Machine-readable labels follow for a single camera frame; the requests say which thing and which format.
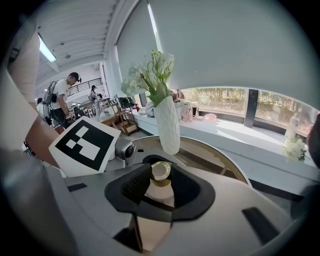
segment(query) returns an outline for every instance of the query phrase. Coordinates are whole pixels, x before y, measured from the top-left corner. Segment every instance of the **man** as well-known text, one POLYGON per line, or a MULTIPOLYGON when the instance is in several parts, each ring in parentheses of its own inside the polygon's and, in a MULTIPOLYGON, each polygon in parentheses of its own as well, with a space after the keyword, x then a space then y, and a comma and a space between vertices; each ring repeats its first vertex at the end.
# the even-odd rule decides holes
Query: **man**
POLYGON ((52 94, 56 95, 56 102, 53 102, 51 105, 50 115, 65 129, 70 126, 67 121, 69 118, 69 109, 66 104, 68 87, 73 86, 78 81, 79 74, 72 72, 67 78, 60 79, 52 91, 52 94))

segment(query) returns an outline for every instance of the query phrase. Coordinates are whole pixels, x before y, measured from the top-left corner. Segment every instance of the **white t-shirt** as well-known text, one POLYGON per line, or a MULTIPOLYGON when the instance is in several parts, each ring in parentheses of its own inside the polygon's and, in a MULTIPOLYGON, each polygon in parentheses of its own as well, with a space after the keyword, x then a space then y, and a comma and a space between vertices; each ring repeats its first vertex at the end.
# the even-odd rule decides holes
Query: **white t-shirt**
POLYGON ((54 110, 61 109, 60 103, 58 101, 58 96, 64 94, 63 96, 63 101, 66 102, 68 98, 68 84, 67 84, 67 79, 63 78, 60 79, 54 89, 53 89, 53 94, 56 94, 56 102, 52 103, 52 107, 54 110))
POLYGON ((40 116, 42 117, 42 119, 44 119, 45 118, 44 105, 43 104, 36 105, 36 110, 38 110, 40 116))

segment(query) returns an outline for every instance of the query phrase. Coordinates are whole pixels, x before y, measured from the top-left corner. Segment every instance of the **window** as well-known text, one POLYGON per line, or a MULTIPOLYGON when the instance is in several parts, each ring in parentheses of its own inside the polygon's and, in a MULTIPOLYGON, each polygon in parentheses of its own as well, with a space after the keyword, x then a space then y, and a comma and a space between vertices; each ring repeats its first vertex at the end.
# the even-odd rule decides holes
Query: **window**
POLYGON ((298 132, 308 136, 317 115, 320 113, 318 110, 290 97, 259 91, 255 113, 257 118, 267 120, 286 129, 295 113, 297 113, 299 119, 298 132))
POLYGON ((181 90, 184 97, 198 102, 202 111, 217 111, 245 115, 247 90, 242 88, 194 88, 181 90))

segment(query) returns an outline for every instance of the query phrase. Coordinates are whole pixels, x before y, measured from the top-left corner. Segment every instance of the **gray panel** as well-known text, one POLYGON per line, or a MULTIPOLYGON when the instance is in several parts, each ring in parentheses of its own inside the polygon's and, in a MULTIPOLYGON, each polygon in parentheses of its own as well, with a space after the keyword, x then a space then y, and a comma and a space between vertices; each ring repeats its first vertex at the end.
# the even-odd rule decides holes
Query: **gray panel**
POLYGON ((174 222, 170 233, 154 250, 155 255, 246 255, 261 247, 242 209, 257 207, 279 230, 290 217, 245 183, 192 167, 183 167, 210 182, 216 192, 211 208, 201 218, 174 222))
POLYGON ((142 164, 129 166, 122 170, 108 171, 95 175, 65 178, 67 186, 84 183, 87 187, 73 191, 71 195, 77 201, 83 212, 104 232, 111 237, 130 225, 131 213, 118 212, 106 199, 107 184, 127 174, 142 164))

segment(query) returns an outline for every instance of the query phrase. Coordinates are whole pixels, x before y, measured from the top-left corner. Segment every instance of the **ceiling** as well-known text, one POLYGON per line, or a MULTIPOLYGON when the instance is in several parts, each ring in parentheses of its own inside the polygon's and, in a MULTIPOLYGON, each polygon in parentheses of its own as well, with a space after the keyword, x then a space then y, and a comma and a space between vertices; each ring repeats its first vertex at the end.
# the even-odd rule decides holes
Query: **ceiling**
POLYGON ((49 62, 40 54, 37 85, 81 60, 103 58, 117 3, 118 0, 49 0, 40 7, 38 33, 56 61, 49 62))

